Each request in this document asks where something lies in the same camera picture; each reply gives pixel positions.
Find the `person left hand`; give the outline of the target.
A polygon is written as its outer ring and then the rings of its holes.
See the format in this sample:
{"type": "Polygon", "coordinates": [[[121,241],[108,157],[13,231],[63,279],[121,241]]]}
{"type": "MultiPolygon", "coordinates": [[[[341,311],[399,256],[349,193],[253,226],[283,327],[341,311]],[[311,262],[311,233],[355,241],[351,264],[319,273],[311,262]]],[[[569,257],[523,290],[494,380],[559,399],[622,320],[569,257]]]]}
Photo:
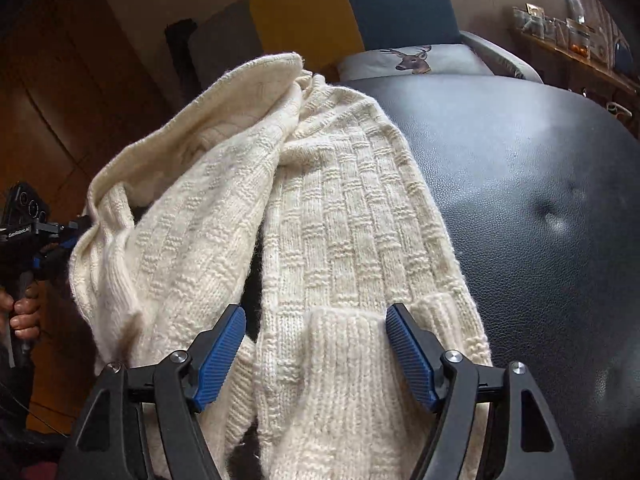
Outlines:
{"type": "Polygon", "coordinates": [[[44,305],[44,292],[39,282],[34,281],[25,292],[25,296],[14,299],[4,288],[0,292],[2,313],[13,313],[9,320],[17,339],[34,342],[40,335],[40,308],[44,305]]]}

